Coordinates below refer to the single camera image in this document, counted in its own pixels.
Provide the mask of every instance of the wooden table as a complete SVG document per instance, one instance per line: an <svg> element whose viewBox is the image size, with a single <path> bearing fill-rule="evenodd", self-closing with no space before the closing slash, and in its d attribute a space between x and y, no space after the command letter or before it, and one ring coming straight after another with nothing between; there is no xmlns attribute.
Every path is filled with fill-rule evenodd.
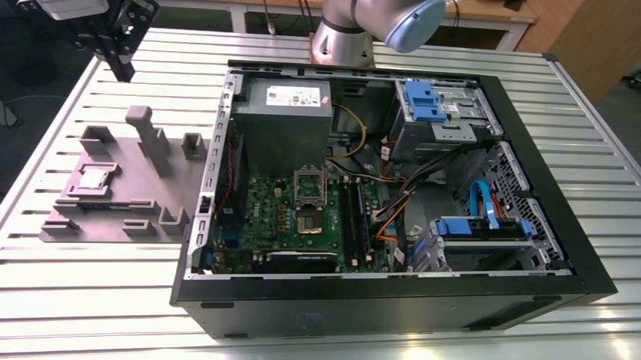
<svg viewBox="0 0 641 360"><path fill-rule="evenodd" d="M244 14L264 11L263 0L158 0L161 6L173 8L197 8L229 11L233 32L247 33ZM323 0L307 0L311 15L320 17L323 14ZM297 0L267 0L269 13L299 15ZM459 21L458 26L472 29L492 29L504 32L498 43L496 50L512 51L519 44L524 31L530 24L535 23L535 16L527 4L520 11L512 11L503 7L503 1L496 0L458 0ZM455 24L455 6L447 7L446 19L440 26Z"/></svg>

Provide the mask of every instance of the orange wire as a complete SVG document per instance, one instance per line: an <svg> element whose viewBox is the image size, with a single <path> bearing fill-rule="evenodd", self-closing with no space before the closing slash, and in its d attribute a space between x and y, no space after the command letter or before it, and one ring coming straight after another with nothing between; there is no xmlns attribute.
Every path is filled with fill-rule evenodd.
<svg viewBox="0 0 641 360"><path fill-rule="evenodd" d="M500 206L500 202L499 200L496 199L495 195L491 194L491 203L494 204L494 207L496 208L496 212L498 212L498 217L499 218L506 218L506 213L503 211L503 207Z"/></svg>
<svg viewBox="0 0 641 360"><path fill-rule="evenodd" d="M389 236L380 236L377 237L377 240L384 240L387 242L396 242L396 239L391 238Z"/></svg>
<svg viewBox="0 0 641 360"><path fill-rule="evenodd" d="M395 178L391 177L391 176L387 176L384 175L384 166L387 165L387 160L383 160L381 163L380 163L380 179L383 180L393 180ZM407 178L404 176L400 175L400 180L403 180L404 182L407 181Z"/></svg>
<svg viewBox="0 0 641 360"><path fill-rule="evenodd" d="M377 231L376 233L376 239L380 237L380 235L383 234L384 232L384 229L389 226L391 224L391 221L395 219L396 216L399 216L399 213L400 211L403 210L403 208L407 206L407 203L409 202L409 199L405 200L405 202L400 205L400 207L397 207L396 211L393 212L393 214L389 216L389 218L387 219L387 222L384 223L384 225L381 226L380 230Z"/></svg>

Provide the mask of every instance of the dark floor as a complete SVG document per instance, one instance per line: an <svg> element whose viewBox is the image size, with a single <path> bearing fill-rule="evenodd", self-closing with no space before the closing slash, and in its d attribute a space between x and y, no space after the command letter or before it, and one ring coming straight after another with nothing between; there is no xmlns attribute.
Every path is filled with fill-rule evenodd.
<svg viewBox="0 0 641 360"><path fill-rule="evenodd" d="M201 12L198 16L193 12L193 10L185 9L166 11L161 13L162 16L157 19L156 25L174 29L231 30L231 22L224 14L219 13L202 21ZM267 33L264 16L249 13L247 21L249 32ZM272 21L276 28L283 29L283 35L303 36L305 34L304 23L299 16L279 16ZM6 78L6 74L0 69L0 96L9 101L8 108L21 119L17 128L0 127L0 200L9 190L20 169L57 114L64 98L90 60L89 53L77 52L65 43L49 42L46 46L56 59L58 69L57 79L52 83L44 86L18 85ZM620 82L596 107L623 145L635 160L641 162L641 133L638 130L641 90L631 90L626 83Z"/></svg>

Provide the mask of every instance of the yellow wire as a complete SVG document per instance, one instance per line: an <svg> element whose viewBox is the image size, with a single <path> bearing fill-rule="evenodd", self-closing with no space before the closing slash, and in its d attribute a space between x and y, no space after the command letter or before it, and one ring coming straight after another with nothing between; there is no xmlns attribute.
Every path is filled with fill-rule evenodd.
<svg viewBox="0 0 641 360"><path fill-rule="evenodd" d="M383 175L380 175L379 178L383 179L383 180L393 180L393 179L395 179L395 178L392 178L392 177L383 176ZM400 180L403 180L403 181L405 182L405 181L407 181L407 178L405 178L404 176L400 176Z"/></svg>
<svg viewBox="0 0 641 360"><path fill-rule="evenodd" d="M393 212L393 214L389 216L389 218L387 219L387 222L384 223L384 225L381 226L380 230L377 231L376 238L380 237L380 234L383 234L384 229L389 226L391 221L395 219L396 216L399 216L399 213L400 213L400 211L403 210L403 208L405 207L405 205L407 205L408 202L409 202L409 199L405 200L405 202L400 205L400 207L396 209L396 211Z"/></svg>
<svg viewBox="0 0 641 360"><path fill-rule="evenodd" d="M327 159L329 160L337 160L337 159L344 159L344 158L348 158L351 155L353 155L356 152L359 152L359 150L363 148L364 146L364 138L367 136L367 128L364 126L364 123L363 123L363 120L360 120L359 116L356 114L353 114L353 111L351 111L349 109L347 109L343 105L339 105L339 104L333 104L335 107L339 107L340 109L343 109L345 111L347 114L349 114L349 116L355 119L355 121L357 122L357 125L360 126L360 143L357 144L356 148L353 150L351 150L349 152L347 152L345 154L341 154L341 155L336 155L336 156L329 156Z"/></svg>

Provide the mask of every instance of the ram slot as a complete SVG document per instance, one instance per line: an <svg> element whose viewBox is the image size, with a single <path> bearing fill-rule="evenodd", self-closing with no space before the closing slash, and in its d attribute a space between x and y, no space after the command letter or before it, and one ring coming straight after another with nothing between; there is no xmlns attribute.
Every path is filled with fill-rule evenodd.
<svg viewBox="0 0 641 360"><path fill-rule="evenodd" d="M367 207L364 204L363 187L360 183L351 184L351 208L353 209L353 222L356 226L355 241L356 254L361 262L371 260L369 253L369 222L367 220Z"/></svg>
<svg viewBox="0 0 641 360"><path fill-rule="evenodd" d="M359 264L355 254L355 222L351 211L351 187L347 181L340 183L337 188L337 201L340 202L340 224L341 224L341 249L344 252L344 263L348 266Z"/></svg>

